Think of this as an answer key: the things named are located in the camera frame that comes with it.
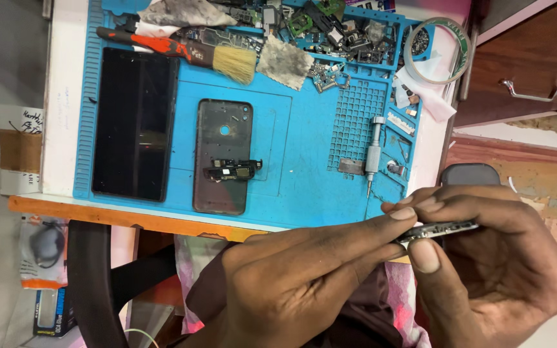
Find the precision screwdriver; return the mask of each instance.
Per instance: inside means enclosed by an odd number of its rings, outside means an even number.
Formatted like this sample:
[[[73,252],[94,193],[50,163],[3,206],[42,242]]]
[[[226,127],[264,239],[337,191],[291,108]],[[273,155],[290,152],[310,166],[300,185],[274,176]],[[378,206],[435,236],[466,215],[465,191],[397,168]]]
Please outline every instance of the precision screwdriver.
[[[379,169],[379,156],[382,154],[382,148],[379,146],[379,135],[382,131],[382,124],[386,123],[386,118],[383,116],[375,116],[374,118],[371,118],[371,123],[373,123],[373,140],[366,151],[365,164],[366,179],[368,181],[366,185],[367,199],[371,193],[373,176],[375,176],[375,173],[377,173],[377,170]]]

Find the paintbrush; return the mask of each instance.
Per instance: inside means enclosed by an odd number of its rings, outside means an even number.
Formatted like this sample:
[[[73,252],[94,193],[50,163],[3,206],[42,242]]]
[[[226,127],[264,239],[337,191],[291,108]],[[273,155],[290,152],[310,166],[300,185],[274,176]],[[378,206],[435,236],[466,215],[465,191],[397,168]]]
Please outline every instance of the paintbrush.
[[[257,54],[253,51],[199,42],[183,44],[170,38],[135,35],[105,27],[96,28],[96,34],[105,40],[146,47],[165,56],[182,57],[191,65],[209,67],[245,85],[251,83],[255,74]]]

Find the drawer handle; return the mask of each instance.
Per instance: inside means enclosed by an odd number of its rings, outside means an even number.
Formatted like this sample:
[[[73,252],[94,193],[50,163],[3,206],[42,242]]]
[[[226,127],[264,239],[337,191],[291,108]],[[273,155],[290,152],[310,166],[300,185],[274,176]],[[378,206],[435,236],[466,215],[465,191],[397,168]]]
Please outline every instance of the drawer handle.
[[[513,82],[512,81],[508,81],[508,80],[500,80],[500,84],[501,85],[505,85],[508,89],[509,89],[509,93],[511,94],[511,97],[513,98],[523,98],[523,99],[530,99],[530,100],[538,100],[539,102],[552,102],[553,99],[557,96],[557,86],[556,86],[556,91],[553,93],[553,96],[551,98],[542,98],[542,97],[535,97],[533,95],[526,95],[526,94],[517,94],[515,93],[515,87],[513,86]]]

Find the tape roll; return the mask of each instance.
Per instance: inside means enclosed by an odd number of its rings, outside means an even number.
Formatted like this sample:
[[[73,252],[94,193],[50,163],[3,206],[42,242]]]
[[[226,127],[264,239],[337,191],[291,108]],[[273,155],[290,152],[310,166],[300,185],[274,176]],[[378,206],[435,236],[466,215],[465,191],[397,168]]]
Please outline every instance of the tape roll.
[[[416,34],[424,28],[426,25],[441,25],[444,28],[447,28],[453,36],[459,42],[459,62],[457,66],[453,70],[451,77],[446,81],[434,81],[430,80],[427,77],[423,76],[416,70],[414,66],[414,59],[412,58],[412,44],[414,43],[414,38]],[[470,39],[468,37],[468,33],[465,29],[457,22],[450,18],[444,17],[434,17],[422,22],[418,27],[416,27],[410,36],[407,37],[406,45],[403,50],[403,59],[406,62],[406,69],[407,72],[417,81],[425,81],[429,83],[433,83],[435,85],[446,85],[455,81],[456,79],[460,78],[461,75],[464,74],[465,70],[468,68],[468,61],[470,59],[470,52],[472,51],[472,46],[470,45]]]

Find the wooden brush handle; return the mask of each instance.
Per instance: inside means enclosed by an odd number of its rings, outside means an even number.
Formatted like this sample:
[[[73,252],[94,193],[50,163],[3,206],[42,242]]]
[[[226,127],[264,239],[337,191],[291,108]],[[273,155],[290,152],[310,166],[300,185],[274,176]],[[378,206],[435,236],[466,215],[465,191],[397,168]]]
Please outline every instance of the wooden brush handle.
[[[165,56],[183,57],[192,65],[200,67],[211,68],[214,60],[214,47],[208,44],[198,42],[183,44],[170,38],[135,35],[105,27],[96,28],[96,34],[105,40],[143,46]]]

